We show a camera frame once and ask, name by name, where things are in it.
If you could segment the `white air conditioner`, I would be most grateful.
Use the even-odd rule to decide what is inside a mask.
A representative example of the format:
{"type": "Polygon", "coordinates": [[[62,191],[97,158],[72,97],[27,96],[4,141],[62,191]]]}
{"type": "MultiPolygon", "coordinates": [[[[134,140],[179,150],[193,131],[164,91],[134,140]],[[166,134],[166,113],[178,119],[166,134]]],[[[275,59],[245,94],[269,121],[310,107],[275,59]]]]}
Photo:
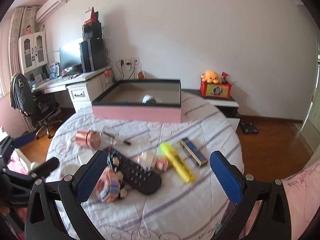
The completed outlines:
{"type": "Polygon", "coordinates": [[[48,0],[36,13],[37,22],[41,23],[51,13],[67,3],[67,0],[48,0]]]}

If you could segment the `clear glass bottle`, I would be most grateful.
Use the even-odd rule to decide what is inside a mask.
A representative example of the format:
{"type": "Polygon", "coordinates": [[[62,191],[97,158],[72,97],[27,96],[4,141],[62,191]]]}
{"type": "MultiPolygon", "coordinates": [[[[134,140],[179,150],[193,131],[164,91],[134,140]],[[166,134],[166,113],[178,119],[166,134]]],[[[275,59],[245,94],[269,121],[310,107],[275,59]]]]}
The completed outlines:
{"type": "Polygon", "coordinates": [[[131,145],[131,142],[123,139],[119,135],[114,135],[114,134],[107,133],[107,132],[102,132],[101,135],[105,139],[107,139],[110,142],[110,144],[112,144],[112,145],[127,145],[127,146],[131,145]]]}

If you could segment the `striped white bedsheet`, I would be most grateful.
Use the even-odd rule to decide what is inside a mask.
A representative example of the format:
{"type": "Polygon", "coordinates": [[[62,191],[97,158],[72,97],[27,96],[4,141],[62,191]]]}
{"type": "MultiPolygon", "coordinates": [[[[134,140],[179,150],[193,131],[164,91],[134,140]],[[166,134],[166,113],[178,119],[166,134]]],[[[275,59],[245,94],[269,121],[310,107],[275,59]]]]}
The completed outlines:
{"type": "Polygon", "coordinates": [[[240,171],[244,170],[240,141],[225,116],[203,98],[182,93],[182,121],[178,124],[97,119],[91,107],[66,120],[56,131],[47,158],[57,157],[60,166],[49,181],[57,181],[89,161],[93,151],[75,141],[78,131],[110,132],[128,140],[117,150],[130,159],[144,151],[161,154],[169,143],[195,174],[186,184],[173,168],[161,175],[159,190],[144,195],[128,188],[127,197],[111,203],[90,196],[82,207],[105,239],[210,239],[229,203],[209,165],[197,167],[181,148],[189,138],[205,156],[220,151],[240,171]]]}

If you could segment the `orange snack bag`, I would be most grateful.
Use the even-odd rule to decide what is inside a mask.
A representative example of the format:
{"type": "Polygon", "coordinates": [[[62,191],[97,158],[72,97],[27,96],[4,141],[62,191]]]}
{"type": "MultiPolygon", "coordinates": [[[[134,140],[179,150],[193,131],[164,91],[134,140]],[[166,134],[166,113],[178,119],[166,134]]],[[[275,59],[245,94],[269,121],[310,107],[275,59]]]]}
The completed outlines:
{"type": "Polygon", "coordinates": [[[139,80],[145,79],[145,74],[144,74],[144,72],[142,70],[138,73],[137,79],[139,79],[139,80]]]}

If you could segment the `pink storage box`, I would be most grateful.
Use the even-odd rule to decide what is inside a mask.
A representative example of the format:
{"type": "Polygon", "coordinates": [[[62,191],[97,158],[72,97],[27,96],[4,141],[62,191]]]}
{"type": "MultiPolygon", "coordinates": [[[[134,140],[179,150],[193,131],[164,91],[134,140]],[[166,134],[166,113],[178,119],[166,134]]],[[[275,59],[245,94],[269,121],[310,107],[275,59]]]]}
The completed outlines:
{"type": "Polygon", "coordinates": [[[180,80],[146,79],[119,81],[92,102],[96,118],[179,123],[182,118],[180,80]],[[145,95],[161,100],[143,104],[145,95]]]}

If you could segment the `black speaker box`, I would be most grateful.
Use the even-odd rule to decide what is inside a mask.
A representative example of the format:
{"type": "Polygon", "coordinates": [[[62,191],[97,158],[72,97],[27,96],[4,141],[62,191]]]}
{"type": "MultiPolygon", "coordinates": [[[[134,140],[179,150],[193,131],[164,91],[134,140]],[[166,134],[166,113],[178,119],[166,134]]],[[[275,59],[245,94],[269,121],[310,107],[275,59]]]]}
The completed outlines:
{"type": "Polygon", "coordinates": [[[101,39],[102,38],[102,26],[100,22],[89,22],[82,26],[83,40],[89,39],[101,39]]]}

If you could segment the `computer monitor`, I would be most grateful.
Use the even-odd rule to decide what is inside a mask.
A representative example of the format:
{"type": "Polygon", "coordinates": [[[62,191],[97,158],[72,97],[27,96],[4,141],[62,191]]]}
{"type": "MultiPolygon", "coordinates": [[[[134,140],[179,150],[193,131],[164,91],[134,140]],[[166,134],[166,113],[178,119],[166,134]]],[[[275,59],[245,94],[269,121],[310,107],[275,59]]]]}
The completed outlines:
{"type": "Polygon", "coordinates": [[[59,49],[60,71],[81,64],[80,43],[82,38],[69,41],[59,49]]]}

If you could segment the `black remote control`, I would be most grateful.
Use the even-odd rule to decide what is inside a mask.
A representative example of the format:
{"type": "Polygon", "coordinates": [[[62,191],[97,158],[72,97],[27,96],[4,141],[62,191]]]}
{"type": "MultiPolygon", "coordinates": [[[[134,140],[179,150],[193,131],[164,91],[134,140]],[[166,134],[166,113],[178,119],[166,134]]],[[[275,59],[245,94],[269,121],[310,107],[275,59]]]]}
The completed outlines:
{"type": "Polygon", "coordinates": [[[128,159],[112,147],[103,150],[107,157],[107,166],[132,188],[144,195],[154,194],[162,184],[161,176],[152,171],[146,171],[141,165],[128,159]]]}

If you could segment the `blue gold rectangular case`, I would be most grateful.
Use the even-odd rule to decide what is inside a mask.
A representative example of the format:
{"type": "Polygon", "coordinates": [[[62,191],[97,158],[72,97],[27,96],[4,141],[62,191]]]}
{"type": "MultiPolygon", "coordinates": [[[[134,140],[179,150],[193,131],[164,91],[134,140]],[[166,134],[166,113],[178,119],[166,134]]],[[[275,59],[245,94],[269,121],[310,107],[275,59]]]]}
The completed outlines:
{"type": "Polygon", "coordinates": [[[200,150],[189,140],[188,137],[180,140],[180,145],[195,161],[198,167],[203,167],[208,163],[208,159],[200,152],[200,150]]]}

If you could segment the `black floor scale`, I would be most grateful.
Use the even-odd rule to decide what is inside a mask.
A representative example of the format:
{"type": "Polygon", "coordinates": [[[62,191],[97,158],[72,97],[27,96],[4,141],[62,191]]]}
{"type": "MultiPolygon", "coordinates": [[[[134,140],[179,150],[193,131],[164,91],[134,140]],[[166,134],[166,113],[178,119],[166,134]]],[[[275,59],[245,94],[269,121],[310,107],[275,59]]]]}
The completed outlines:
{"type": "Polygon", "coordinates": [[[258,134],[259,131],[252,122],[243,122],[239,123],[244,134],[258,134]]]}

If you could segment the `pink pillow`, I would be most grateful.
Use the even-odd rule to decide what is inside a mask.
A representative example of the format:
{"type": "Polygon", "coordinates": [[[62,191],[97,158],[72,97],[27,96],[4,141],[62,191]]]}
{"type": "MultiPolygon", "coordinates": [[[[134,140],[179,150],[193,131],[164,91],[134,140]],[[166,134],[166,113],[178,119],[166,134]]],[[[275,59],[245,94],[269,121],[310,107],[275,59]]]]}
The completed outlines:
{"type": "Polygon", "coordinates": [[[235,239],[319,239],[319,161],[294,176],[262,183],[249,181],[230,217],[235,239]]]}

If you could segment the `white cup-shaped device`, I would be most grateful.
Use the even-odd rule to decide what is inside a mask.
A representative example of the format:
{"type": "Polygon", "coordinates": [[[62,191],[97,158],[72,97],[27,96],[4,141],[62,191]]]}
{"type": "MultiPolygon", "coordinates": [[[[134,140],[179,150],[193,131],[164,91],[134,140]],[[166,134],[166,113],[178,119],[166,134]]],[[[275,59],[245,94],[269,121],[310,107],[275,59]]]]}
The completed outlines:
{"type": "Polygon", "coordinates": [[[147,94],[143,97],[142,103],[153,105],[153,104],[161,103],[161,100],[159,100],[158,98],[155,98],[154,96],[147,94]]]}

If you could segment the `orange cap bottle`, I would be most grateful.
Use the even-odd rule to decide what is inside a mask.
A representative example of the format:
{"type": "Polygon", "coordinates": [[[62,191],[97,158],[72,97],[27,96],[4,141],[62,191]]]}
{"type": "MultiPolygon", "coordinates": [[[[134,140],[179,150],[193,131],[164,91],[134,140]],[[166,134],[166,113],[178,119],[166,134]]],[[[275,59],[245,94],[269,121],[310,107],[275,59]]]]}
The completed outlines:
{"type": "Polygon", "coordinates": [[[108,87],[110,87],[113,83],[112,79],[112,70],[108,69],[104,71],[105,83],[108,87]]]}

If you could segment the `orange octopus plush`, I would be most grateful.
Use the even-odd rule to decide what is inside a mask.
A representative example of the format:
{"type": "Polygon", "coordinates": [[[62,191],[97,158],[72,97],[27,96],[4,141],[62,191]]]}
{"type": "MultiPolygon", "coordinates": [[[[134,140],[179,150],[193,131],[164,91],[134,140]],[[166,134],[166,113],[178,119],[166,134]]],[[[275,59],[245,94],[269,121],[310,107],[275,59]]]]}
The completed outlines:
{"type": "Polygon", "coordinates": [[[213,70],[207,70],[203,75],[201,75],[201,81],[213,84],[220,83],[218,74],[213,70]]]}

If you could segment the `yellow highlighter marker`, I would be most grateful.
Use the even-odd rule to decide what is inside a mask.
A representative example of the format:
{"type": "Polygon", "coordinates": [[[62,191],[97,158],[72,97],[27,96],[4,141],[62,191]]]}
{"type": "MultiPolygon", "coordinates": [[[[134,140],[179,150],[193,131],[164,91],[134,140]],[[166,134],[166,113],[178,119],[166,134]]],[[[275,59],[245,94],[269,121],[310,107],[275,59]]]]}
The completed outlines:
{"type": "Polygon", "coordinates": [[[161,151],[180,178],[187,184],[195,181],[195,176],[178,152],[167,142],[160,144],[161,151]]]}

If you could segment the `white glass door cabinet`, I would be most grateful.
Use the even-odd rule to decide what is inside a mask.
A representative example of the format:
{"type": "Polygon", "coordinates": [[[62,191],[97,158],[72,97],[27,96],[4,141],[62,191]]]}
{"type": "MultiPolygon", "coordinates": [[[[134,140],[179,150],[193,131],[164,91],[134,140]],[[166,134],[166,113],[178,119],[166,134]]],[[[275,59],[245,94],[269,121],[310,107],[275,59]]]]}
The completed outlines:
{"type": "Polygon", "coordinates": [[[21,36],[18,39],[18,54],[23,74],[48,64],[46,33],[41,31],[21,36]]]}

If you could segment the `black office chair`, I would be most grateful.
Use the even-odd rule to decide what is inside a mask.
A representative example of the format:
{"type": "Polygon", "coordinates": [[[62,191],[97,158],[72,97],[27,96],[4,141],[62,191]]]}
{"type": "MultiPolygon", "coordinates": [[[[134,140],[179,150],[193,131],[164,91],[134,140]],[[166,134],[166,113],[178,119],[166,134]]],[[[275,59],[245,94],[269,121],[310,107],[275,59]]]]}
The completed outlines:
{"type": "Polygon", "coordinates": [[[50,126],[62,123],[62,120],[56,117],[60,111],[60,104],[55,96],[33,93],[27,78],[21,73],[11,77],[9,94],[11,108],[20,111],[30,120],[36,129],[36,139],[39,139],[39,133],[44,129],[47,138],[51,139],[50,126]]]}

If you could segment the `white desk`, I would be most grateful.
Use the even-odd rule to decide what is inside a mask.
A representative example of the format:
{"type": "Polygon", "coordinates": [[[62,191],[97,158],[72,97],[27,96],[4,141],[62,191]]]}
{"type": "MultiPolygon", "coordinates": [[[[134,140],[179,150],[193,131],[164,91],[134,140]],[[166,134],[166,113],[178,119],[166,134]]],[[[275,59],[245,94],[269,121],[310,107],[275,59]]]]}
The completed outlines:
{"type": "Polygon", "coordinates": [[[91,106],[92,102],[108,89],[105,71],[110,75],[110,81],[112,82],[112,66],[107,66],[94,72],[80,74],[75,78],[68,76],[46,80],[36,85],[31,91],[33,93],[50,94],[67,90],[73,108],[78,112],[82,108],[91,106]]]}

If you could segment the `red toy box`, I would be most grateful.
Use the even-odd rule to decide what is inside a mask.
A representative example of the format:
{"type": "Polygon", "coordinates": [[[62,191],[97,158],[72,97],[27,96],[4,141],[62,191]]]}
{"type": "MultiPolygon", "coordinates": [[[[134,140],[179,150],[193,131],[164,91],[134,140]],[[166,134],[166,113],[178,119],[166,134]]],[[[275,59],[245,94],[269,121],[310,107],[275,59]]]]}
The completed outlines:
{"type": "Polygon", "coordinates": [[[230,83],[208,83],[201,81],[200,93],[205,98],[229,98],[232,84],[230,83]]]}

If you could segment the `black computer tower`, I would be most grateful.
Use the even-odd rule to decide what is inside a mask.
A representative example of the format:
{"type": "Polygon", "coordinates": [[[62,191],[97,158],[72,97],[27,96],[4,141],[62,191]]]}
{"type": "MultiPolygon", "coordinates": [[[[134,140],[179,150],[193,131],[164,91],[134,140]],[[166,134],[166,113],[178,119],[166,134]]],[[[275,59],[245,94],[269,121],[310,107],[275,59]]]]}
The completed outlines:
{"type": "Polygon", "coordinates": [[[104,41],[89,39],[80,43],[82,72],[89,73],[107,66],[104,41]]]}

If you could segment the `pink block figure toy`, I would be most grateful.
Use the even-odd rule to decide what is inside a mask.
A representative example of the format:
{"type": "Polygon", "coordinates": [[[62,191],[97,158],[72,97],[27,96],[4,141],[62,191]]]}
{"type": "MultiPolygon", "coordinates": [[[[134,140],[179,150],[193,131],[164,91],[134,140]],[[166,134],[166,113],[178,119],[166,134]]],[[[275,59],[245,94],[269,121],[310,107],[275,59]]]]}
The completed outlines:
{"type": "Polygon", "coordinates": [[[123,177],[120,171],[114,172],[110,167],[105,168],[96,184],[97,198],[106,203],[126,198],[127,190],[123,177]]]}

